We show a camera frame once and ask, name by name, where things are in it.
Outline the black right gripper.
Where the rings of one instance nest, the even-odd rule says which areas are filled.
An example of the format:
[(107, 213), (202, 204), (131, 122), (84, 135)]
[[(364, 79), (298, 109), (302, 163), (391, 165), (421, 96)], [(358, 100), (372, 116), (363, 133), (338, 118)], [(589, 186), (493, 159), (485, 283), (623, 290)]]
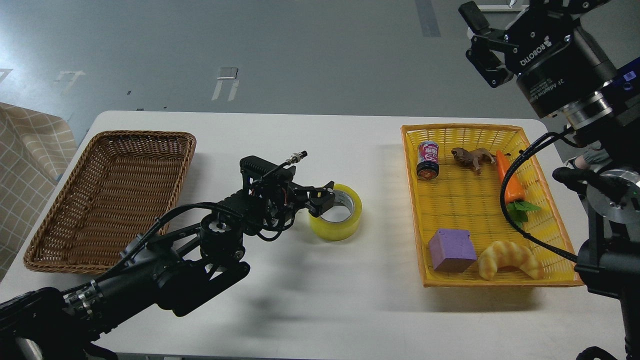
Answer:
[[(617, 68), (581, 16), (608, 0), (530, 0), (506, 30), (490, 26), (474, 1), (458, 7), (471, 30), (466, 59), (491, 88), (516, 83), (538, 117), (599, 91)], [(505, 62), (496, 52), (505, 55)]]

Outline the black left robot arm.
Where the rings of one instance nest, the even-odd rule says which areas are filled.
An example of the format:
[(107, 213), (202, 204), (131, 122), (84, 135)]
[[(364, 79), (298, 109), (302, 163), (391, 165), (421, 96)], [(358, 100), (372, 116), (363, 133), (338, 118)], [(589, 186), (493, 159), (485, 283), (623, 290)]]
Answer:
[(318, 218), (334, 207), (333, 181), (294, 183), (293, 153), (276, 165), (257, 156), (240, 160), (242, 189), (219, 202), (188, 203), (156, 219), (104, 274), (60, 291), (43, 287), (1, 305), (3, 360), (116, 360), (96, 341), (156, 305), (183, 317), (250, 272), (244, 236), (272, 242), (307, 209)]

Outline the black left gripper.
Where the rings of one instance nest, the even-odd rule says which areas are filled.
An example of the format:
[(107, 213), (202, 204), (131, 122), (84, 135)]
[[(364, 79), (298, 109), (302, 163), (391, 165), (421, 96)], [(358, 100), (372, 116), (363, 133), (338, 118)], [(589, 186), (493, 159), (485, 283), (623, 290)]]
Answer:
[(270, 223), (295, 223), (297, 213), (306, 208), (313, 218), (322, 216), (335, 205), (335, 182), (322, 187), (292, 182), (270, 185)]

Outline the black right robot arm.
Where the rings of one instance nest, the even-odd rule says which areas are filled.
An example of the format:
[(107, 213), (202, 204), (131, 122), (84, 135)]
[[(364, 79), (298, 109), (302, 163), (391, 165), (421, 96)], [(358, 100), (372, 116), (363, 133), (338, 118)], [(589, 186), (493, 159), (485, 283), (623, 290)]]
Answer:
[(491, 87), (516, 78), (538, 117), (563, 114), (568, 126), (522, 151), (515, 171), (572, 133), (574, 147), (599, 142), (610, 155), (601, 170), (559, 167), (553, 178), (587, 201), (589, 237), (576, 255), (543, 248), (574, 263), (590, 293), (621, 303), (625, 351), (639, 358), (639, 61), (615, 68), (580, 17), (603, 0), (531, 0), (506, 29), (491, 27), (469, 1), (458, 11), (471, 30), (466, 58)]

